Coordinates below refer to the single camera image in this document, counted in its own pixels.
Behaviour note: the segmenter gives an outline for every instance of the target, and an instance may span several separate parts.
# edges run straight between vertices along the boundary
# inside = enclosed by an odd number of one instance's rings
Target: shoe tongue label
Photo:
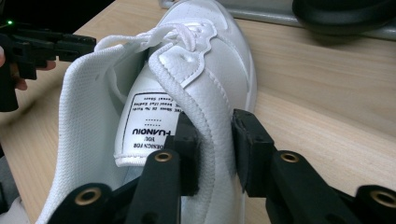
[[[117,165],[144,165],[151,152],[163,149],[166,137],[175,135],[181,111],[164,92],[136,94],[129,110]]]

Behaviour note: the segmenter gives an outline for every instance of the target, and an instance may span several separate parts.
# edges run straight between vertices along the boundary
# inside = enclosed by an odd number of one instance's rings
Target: shoe upper
[[[120,40],[127,43],[111,46]],[[67,69],[57,167],[37,223],[47,223],[81,185],[99,182],[117,189],[141,173],[139,167],[116,164],[114,157],[128,157],[118,151],[117,135],[125,127],[130,89],[145,65],[153,77],[150,90],[172,97],[202,141],[200,189],[183,198],[182,223],[243,222],[231,118],[234,108],[254,108],[254,65],[243,33],[225,8],[214,0],[190,0],[177,2],[146,33],[105,37],[94,53]]]

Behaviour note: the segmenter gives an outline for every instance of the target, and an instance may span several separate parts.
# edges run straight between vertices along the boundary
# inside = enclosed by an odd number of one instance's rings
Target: white sneaker
[[[180,1],[144,34],[102,39],[65,74],[58,163],[37,223],[81,185],[117,189],[140,175],[181,110],[202,138],[200,189],[183,199],[181,222],[243,223],[231,120],[234,108],[253,111],[255,100],[246,39],[215,0]]]

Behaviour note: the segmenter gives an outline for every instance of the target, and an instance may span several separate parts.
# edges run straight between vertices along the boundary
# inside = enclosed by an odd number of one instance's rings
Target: black handheld device
[[[10,65],[15,63],[21,78],[36,80],[36,69],[46,67],[47,61],[73,62],[93,52],[96,39],[38,29],[31,24],[3,21],[0,23],[0,46],[6,61],[0,67],[0,112],[18,109],[15,81]]]

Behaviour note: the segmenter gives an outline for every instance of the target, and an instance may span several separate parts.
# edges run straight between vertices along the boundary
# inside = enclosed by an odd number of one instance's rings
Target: black object
[[[8,204],[6,196],[4,195],[3,186],[0,182],[0,214],[5,213],[6,211],[8,211]]]
[[[148,156],[140,177],[114,191],[101,183],[73,190],[49,224],[179,223],[180,197],[198,191],[198,146],[195,128],[180,113],[176,136],[168,136],[164,150]]]
[[[232,126],[242,188],[249,197],[266,198],[272,223],[396,223],[395,191],[369,185],[360,187],[355,197],[349,196],[328,186],[302,155],[276,150],[252,113],[235,109]],[[181,113],[176,135],[168,136],[164,150],[149,155],[140,177],[114,191],[99,183],[75,189],[49,224],[179,223],[180,196],[198,190],[197,137]]]
[[[277,151],[253,114],[234,111],[233,140],[242,187],[266,198],[272,223],[396,223],[395,191],[362,186],[353,198],[328,186],[302,155]]]
[[[0,143],[0,159],[2,157],[4,157],[4,151],[3,151],[3,148],[2,148],[1,143]]]
[[[42,30],[30,24],[3,21],[0,26],[0,46],[6,62],[0,67],[0,112],[18,109],[15,81],[10,65],[15,63],[21,78],[36,80],[37,67],[45,67],[56,56],[63,62],[93,52],[96,39],[83,35],[70,35]]]
[[[293,0],[299,23],[325,35],[355,35],[396,17],[396,0]]]

